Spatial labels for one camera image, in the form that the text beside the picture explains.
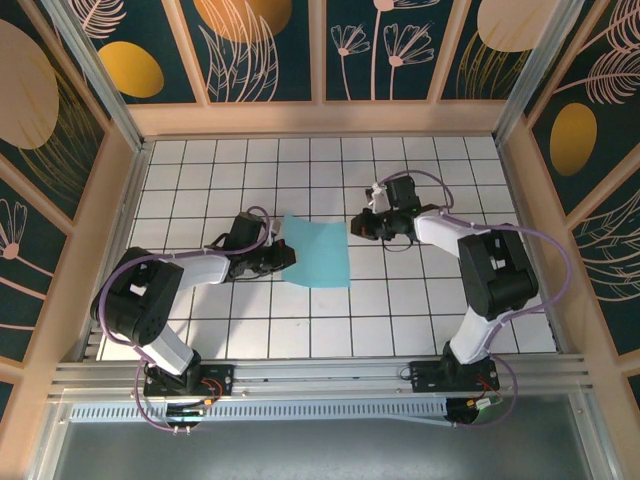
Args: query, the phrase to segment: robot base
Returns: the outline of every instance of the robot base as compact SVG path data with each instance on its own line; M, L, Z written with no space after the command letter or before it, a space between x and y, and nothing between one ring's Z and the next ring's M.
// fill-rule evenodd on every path
M440 360L409 364L413 393L483 392L482 379L494 390L500 389L496 364L486 357L479 362L461 365L449 343Z
M203 379L217 380L224 388L222 396L231 395L233 389L233 365L199 365L199 376ZM147 377L151 382L144 384L144 396L153 397L210 397L211 390L203 383L197 383L190 389L185 391L183 388L174 388L170 382L163 382L161 378L154 379Z

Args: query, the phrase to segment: yellow circle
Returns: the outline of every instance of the yellow circle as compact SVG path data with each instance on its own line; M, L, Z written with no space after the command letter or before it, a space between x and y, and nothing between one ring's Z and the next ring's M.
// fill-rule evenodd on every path
M571 176L585 166L598 136L598 122L589 107L570 103L564 107L551 129L551 164L563 176Z
M98 52L116 88L132 97L148 98L164 86L158 62L143 48L129 42L113 42Z
M259 36L251 33L247 6L258 22L260 17L267 22L274 37L289 23L292 10L291 0L194 0L193 3L204 22L217 35L242 43L248 43L249 39L260 40Z

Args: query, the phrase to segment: wall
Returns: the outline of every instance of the wall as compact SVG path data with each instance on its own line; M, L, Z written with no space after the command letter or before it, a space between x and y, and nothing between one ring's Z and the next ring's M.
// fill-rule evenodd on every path
M37 8L0 11L0 478L22 478L132 151Z
M585 354L628 478L640 478L640 3L589 7L507 150L532 225L570 253L558 317ZM560 288L558 254L545 247L542 260Z
M71 5L154 136L492 130L558 0L89 3Z

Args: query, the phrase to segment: cable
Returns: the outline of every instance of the cable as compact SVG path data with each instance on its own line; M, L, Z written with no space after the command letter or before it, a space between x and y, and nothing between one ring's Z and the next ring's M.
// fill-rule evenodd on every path
M247 209L247 213L251 213L252 210L258 210L260 211L260 213L262 213L262 216L264 217L264 220L265 220L265 230L262 236L256 241L256 243L246 248L241 248L239 250L230 250L225 252L217 251L217 250L201 249L201 250L195 250L191 252L183 252L183 253L177 253L177 254L167 253L167 254L145 255L144 257L135 258L133 260L125 262L120 267L118 267L109 276L107 281L104 283L104 286L102 287L102 291L100 292L100 298L98 300L98 322L100 323L100 328L102 329L102 332L104 333L104 335L113 343L116 343L118 345L126 345L129 347L134 347L132 342L117 338L115 335L113 335L113 333L111 333L111 331L107 327L107 321L106 321L107 294L111 289L111 287L113 286L114 282L118 279L120 275L122 275L124 272L126 272L130 268L135 267L136 265L140 265L142 263L149 262L152 260L193 258L193 257L199 257L199 256L205 256L205 255L219 255L219 256L241 255L243 253L250 252L251 250L254 250L260 247L264 242L266 242L271 232L271 218L269 217L269 214L267 213L267 211L262 207L253 206ZM142 349L140 349L139 347L134 347L134 349L143 358L150 360L150 358L142 351Z
M142 407L142 402L140 401L140 392L138 392L138 383L140 382L140 372L142 371L143 368L146 368L146 365L147 365L147 361L144 358L141 358L140 361L138 362L138 368L136 369L136 379L134 380L135 383L133 385L133 398L136 402L136 407L138 407L138 411L140 412L140 415L142 416L142 418L145 419L145 421L149 425L151 425L154 428L157 428L158 430L162 430L163 432L191 433L191 427L175 426L171 428L169 425L163 425L161 423L156 422L149 415L147 415L147 412L144 411L144 408Z
M453 193L451 193L451 190L449 189L447 184L444 183L441 178L435 176L432 173L425 172L424 170L413 170L413 169L403 170L401 172L394 173L393 175L389 175L387 178L379 181L378 185L384 185L385 183L387 183L390 180L393 180L393 179L398 178L398 177L402 177L403 175L409 175L411 173L417 173L418 175L424 175L426 177L429 177L432 180L435 180L439 185L442 186L442 188L444 188L444 191L445 191L445 193L447 194L447 197L448 197L448 201L446 201L446 203L444 205L442 205L441 208L448 208L448 209L453 208L453 205L454 205Z
M159 255L159 254L145 255L143 257L135 258L133 260L130 260L122 264L109 276L104 286L102 287L100 298L98 300L98 322L100 323L100 328L102 329L102 332L109 340L111 340L114 343L117 343L118 345L127 345L130 347L133 347L133 349L140 355L141 358L140 358L140 362L138 363L138 368L136 370L135 384L133 388L133 397L136 402L136 407L138 408L138 411L140 412L140 415L142 416L142 418L144 418L149 425L151 425L154 428L157 428L158 430L162 430L164 432L172 432L172 433L187 433L187 434L191 433L191 427L176 426L171 428L168 425L163 425L161 423L156 422L151 417L149 417L149 415L147 415L147 413L144 411L142 407L142 402L140 401L140 393L138 392L138 383L140 380L141 370L143 369L143 367L146 368L146 365L148 363L153 363L153 359L151 359L145 352L142 351L140 347L134 345L132 342L116 338L113 335L113 333L111 333L111 331L107 327L107 322L106 322L107 294L111 289L111 287L113 286L114 282L118 279L120 275L122 275L124 272L126 272L130 268L133 268L136 265L140 265L148 261L168 260L168 259L174 259L174 258L192 258L192 257L205 256L205 255L221 255L221 256L241 255L243 253L250 252L260 247L269 238L269 234L271 232L271 218L269 217L269 214L264 208L258 207L258 206L253 206L248 208L247 213L251 213L251 211L253 210L258 210L260 213L262 213L262 216L264 217L264 220L265 220L264 233L253 245L250 245L246 248L241 248L239 250L232 250L232 251L225 251L225 252L202 249L202 250L196 250L192 252L184 252L184 253L178 253L178 254L169 253L169 254L162 254L162 255Z
M454 423L453 426L454 427L460 427L460 428L465 428L465 429L479 429L479 428L487 428L487 427L495 427L497 425L500 425L501 423L503 423L507 418L509 418L511 416L511 414L513 413L513 409L516 407L516 402L518 401L518 392L519 392L519 388L518 388L518 378L516 377L516 372L513 371L513 368L511 368L511 365L509 365L505 360L503 360L502 358L500 358L497 355L492 354L491 355L491 359L497 361L498 363L502 364L502 366L507 370L507 372L509 372L509 375L511 375L511 379L513 381L513 399L511 400L511 404L509 405L509 408L507 409L507 411L501 415L500 417L496 418L495 420L492 420L488 423L481 423L479 425L466 425L464 423Z
M548 308L556 303L558 303L558 301L560 301L560 299L567 293L567 291L569 290L569 286L571 285L571 281L573 279L573 266L571 265L571 259L569 258L569 254L567 253L567 251L564 249L564 247L562 245L560 245L560 243L558 243L558 241L551 237L550 235L547 235L546 233L540 232L538 230L533 230L531 228L527 228L527 227L517 227L515 225L481 225L481 224L476 224L473 222L467 222L465 220L460 220L459 218L453 217L451 215L449 215L446 212L441 211L440 215L442 216L442 218L444 218L445 220L453 223L454 225L458 225L461 227L466 227L466 228L473 228L474 230L504 230L504 231L508 231L508 232L519 232L519 233L524 233L525 235L532 235L538 238L541 238L543 240L546 240L547 242L549 242L551 245L553 245L559 252L560 255L562 255L562 259L564 260L564 264L565 264L565 268L566 268L566 275L565 275L565 279L564 279L564 283L562 285L562 288L553 296L553 298L546 300L538 305L534 305L532 307L529 308L525 308L523 310L518 310L515 312L509 312L507 313L504 317L502 317L502 319L494 326L494 328L491 330L491 333L489 333L489 336L487 337L487 339L485 340L484 345L482 346L482 348L484 348L485 350L489 350L489 347L491 346L491 343L493 342L494 338L496 337L496 335L498 334L498 332L500 331L500 329L506 325L508 322L510 322L511 320L513 320L514 318L518 318L521 317L523 315L527 315L529 313L535 313L535 312L541 312L543 311L545 308Z

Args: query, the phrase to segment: mounting plate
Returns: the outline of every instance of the mounting plate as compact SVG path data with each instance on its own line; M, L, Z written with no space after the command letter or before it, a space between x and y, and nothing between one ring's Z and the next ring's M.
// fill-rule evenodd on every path
M496 364L489 358L458 366L455 380L446 374L441 360L411 362L409 372L413 393L482 392L484 385L478 375L494 390L500 389Z
M233 371L234 365L201 365L200 372L202 378L212 378L217 380L220 385L223 386L223 397L231 395L233 388ZM199 384L192 393L185 395L171 388L168 388L159 383L145 383L144 384L144 396L147 398L152 397L210 397L211 391L204 384Z

